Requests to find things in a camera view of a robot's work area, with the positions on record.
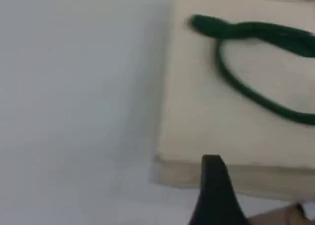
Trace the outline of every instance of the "brown object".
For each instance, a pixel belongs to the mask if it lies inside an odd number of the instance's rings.
[[[305,218],[299,204],[259,214],[249,221],[251,225],[315,225]]]

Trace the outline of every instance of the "black object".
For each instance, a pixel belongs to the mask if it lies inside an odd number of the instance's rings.
[[[197,32],[217,39],[215,47],[216,66],[220,75],[231,87],[283,118],[298,123],[315,125],[315,114],[291,110],[244,84],[229,70],[221,55],[222,44],[228,39],[257,38],[296,55],[315,58],[315,36],[312,33],[264,22],[230,24],[219,18],[202,15],[192,16],[189,24]]]
[[[204,155],[200,195],[189,225],[249,225],[220,156]]]

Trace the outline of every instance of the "green cord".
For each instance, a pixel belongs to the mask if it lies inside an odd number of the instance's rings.
[[[244,84],[225,65],[221,46],[228,39],[258,38],[302,57],[315,58],[315,37],[300,29],[264,23],[242,22],[229,24],[218,18],[195,15],[190,25],[199,33],[216,38],[215,62],[222,78],[238,92],[269,111],[297,123],[315,125],[315,114],[301,113],[282,106]]]

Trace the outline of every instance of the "white table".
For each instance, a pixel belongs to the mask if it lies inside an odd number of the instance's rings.
[[[151,176],[172,1],[0,0],[1,225],[188,223]]]

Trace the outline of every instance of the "green loop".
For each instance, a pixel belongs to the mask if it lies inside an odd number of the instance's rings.
[[[222,44],[228,39],[258,38],[302,57],[315,57],[315,37],[300,29],[263,22],[229,24],[214,17],[195,15],[190,25],[199,33],[216,38],[215,62],[222,78],[235,90],[269,111],[297,123],[315,125],[315,114],[302,113],[282,106],[239,80],[225,65]]]

